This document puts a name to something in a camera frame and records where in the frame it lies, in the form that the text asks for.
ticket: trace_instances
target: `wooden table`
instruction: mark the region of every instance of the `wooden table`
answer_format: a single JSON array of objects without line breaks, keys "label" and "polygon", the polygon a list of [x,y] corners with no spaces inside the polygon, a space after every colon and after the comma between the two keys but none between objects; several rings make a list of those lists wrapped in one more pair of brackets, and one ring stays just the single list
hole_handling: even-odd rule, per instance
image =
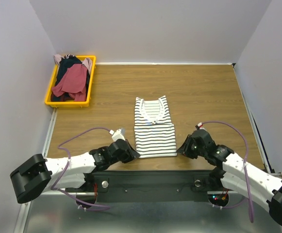
[{"label": "wooden table", "polygon": [[[264,168],[249,118],[232,66],[97,66],[90,106],[82,109],[58,109],[48,157],[61,158],[66,153],[57,146],[91,128],[125,128],[125,137],[135,147],[135,98],[156,100],[166,95],[175,125],[177,147],[201,121],[221,120],[237,127],[249,143],[248,161]],[[241,137],[227,126],[205,126],[217,144],[234,149],[244,156]],[[110,135],[95,130],[69,142],[72,155],[112,143]],[[196,160],[178,155],[137,159],[128,164],[116,163],[117,170],[213,169],[203,158]]]}]

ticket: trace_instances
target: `round bolt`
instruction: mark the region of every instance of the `round bolt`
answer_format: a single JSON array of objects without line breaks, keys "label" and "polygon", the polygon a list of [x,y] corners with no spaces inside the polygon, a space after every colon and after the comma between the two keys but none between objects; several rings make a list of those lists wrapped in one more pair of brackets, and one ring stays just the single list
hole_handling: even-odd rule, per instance
[{"label": "round bolt", "polygon": [[195,180],[194,184],[195,184],[195,186],[197,188],[199,188],[201,186],[201,181],[200,180]]},{"label": "round bolt", "polygon": [[102,187],[103,188],[107,188],[108,187],[108,182],[107,181],[103,181],[102,182]]}]

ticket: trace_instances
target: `black and white striped fabric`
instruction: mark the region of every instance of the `black and white striped fabric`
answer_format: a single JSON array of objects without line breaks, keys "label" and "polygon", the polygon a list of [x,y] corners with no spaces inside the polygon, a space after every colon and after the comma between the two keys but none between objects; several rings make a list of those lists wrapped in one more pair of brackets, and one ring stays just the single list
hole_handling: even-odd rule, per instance
[{"label": "black and white striped fabric", "polygon": [[176,156],[175,129],[166,96],[135,100],[134,133],[140,158]]}]

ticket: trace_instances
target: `gray wall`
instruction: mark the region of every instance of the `gray wall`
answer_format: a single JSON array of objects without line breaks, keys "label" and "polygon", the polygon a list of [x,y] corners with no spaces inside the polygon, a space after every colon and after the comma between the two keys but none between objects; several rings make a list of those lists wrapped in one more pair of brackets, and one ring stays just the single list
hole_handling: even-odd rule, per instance
[{"label": "gray wall", "polygon": [[270,163],[282,172],[282,1],[272,1],[235,71]]},{"label": "gray wall", "polygon": [[19,212],[9,174],[45,140],[53,53],[30,3],[0,0],[0,233],[13,232]]},{"label": "gray wall", "polygon": [[58,53],[236,62],[271,0],[30,0]]}]

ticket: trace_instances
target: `yellow basket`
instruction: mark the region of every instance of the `yellow basket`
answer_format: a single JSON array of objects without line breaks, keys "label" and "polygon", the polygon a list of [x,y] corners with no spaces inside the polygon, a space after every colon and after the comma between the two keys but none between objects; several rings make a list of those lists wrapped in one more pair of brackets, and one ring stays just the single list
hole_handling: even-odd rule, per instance
[{"label": "yellow basket", "polygon": [[89,81],[89,87],[88,87],[88,95],[86,101],[72,101],[68,100],[65,102],[52,102],[50,97],[52,94],[51,88],[55,85],[56,82],[56,77],[58,73],[58,65],[54,66],[52,75],[51,75],[51,80],[48,86],[46,98],[45,98],[45,104],[50,105],[53,108],[60,108],[60,107],[65,107],[65,108],[73,108],[73,107],[88,107],[89,106],[89,101],[90,101],[90,92],[91,92],[91,87],[92,87],[92,81],[93,81],[93,75],[94,75],[94,69],[96,66],[96,57],[95,56],[76,56],[79,60],[83,61],[85,58],[89,57],[92,61],[92,70],[91,70],[91,75],[90,75],[90,81]]}]

